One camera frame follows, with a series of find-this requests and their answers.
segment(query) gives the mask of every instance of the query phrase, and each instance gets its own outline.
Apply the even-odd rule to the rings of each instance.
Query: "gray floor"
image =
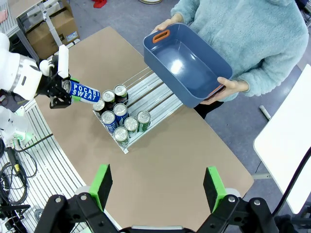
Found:
[[[170,9],[178,0],[164,0],[161,4],[146,5],[138,0],[108,0],[102,9],[94,9],[90,0],[72,0],[71,7],[76,23],[84,39],[98,30],[112,26],[140,53],[143,53],[142,40],[152,29],[170,16]],[[211,112],[207,123],[222,138],[222,140],[236,154],[247,170],[253,174],[260,163],[259,157],[253,149],[253,141],[267,123],[266,118],[258,107],[264,105],[273,115],[282,104],[291,88],[298,79],[301,70],[296,66],[286,81],[273,92],[261,96],[247,98],[239,95],[235,100],[225,103],[219,109]],[[258,172],[265,172],[264,165],[260,165]],[[282,194],[273,180],[255,181],[245,199],[262,197],[267,200],[273,211]],[[285,205],[280,214],[291,214]],[[239,232],[230,227],[226,232]]]

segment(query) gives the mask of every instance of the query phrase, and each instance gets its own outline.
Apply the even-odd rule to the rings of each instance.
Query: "blue soda can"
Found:
[[[102,122],[106,126],[106,129],[110,133],[113,133],[116,130],[116,128],[118,127],[117,122],[116,122],[116,117],[115,117],[115,114],[113,112],[106,111],[102,114],[101,118],[102,118]]]
[[[123,103],[117,103],[113,108],[113,113],[116,115],[117,123],[122,126],[128,117],[127,107]]]
[[[72,80],[65,80],[62,83],[64,90],[71,96],[75,96],[81,102],[97,103],[101,97],[98,90],[76,83]]]

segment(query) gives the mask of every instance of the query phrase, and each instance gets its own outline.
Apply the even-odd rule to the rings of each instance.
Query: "can lid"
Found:
[[[127,113],[127,107],[123,103],[117,103],[113,108],[113,112],[116,116],[122,117]]]
[[[106,111],[102,114],[102,122],[104,124],[111,124],[115,120],[115,114],[111,111]]]
[[[128,132],[124,127],[118,127],[113,133],[115,139],[119,142],[125,141],[128,138]]]
[[[124,121],[124,127],[130,131],[135,130],[138,127],[138,121],[134,117],[128,117]]]
[[[116,85],[114,92],[117,96],[123,96],[126,93],[126,87],[122,84]]]
[[[140,111],[137,115],[137,120],[144,124],[144,123],[148,123],[150,121],[150,113],[148,113],[147,111]]]
[[[112,90],[106,90],[103,92],[102,98],[106,102],[111,102],[115,98],[115,93]]]
[[[70,80],[65,80],[62,83],[62,88],[67,92],[70,93],[70,89],[71,89],[71,83]]]
[[[104,107],[105,107],[105,102],[102,99],[99,99],[97,103],[93,104],[93,109],[95,111],[100,111],[104,109]]]

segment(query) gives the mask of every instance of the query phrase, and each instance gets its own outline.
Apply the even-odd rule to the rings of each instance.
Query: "person's left hand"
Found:
[[[206,99],[205,101],[202,101],[201,104],[212,104],[215,101],[219,101],[223,98],[226,98],[227,96],[230,96],[234,93],[240,92],[240,91],[247,91],[249,86],[247,84],[247,82],[243,81],[243,80],[233,80],[230,81],[226,78],[223,77],[218,77],[217,81],[224,85],[223,90],[221,90],[220,92],[212,95],[211,97],[209,97],[208,99]]]

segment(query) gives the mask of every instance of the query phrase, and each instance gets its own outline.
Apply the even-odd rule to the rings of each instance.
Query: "blue plastic bin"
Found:
[[[182,23],[144,38],[144,61],[190,108],[217,92],[218,77],[232,78],[231,66]]]

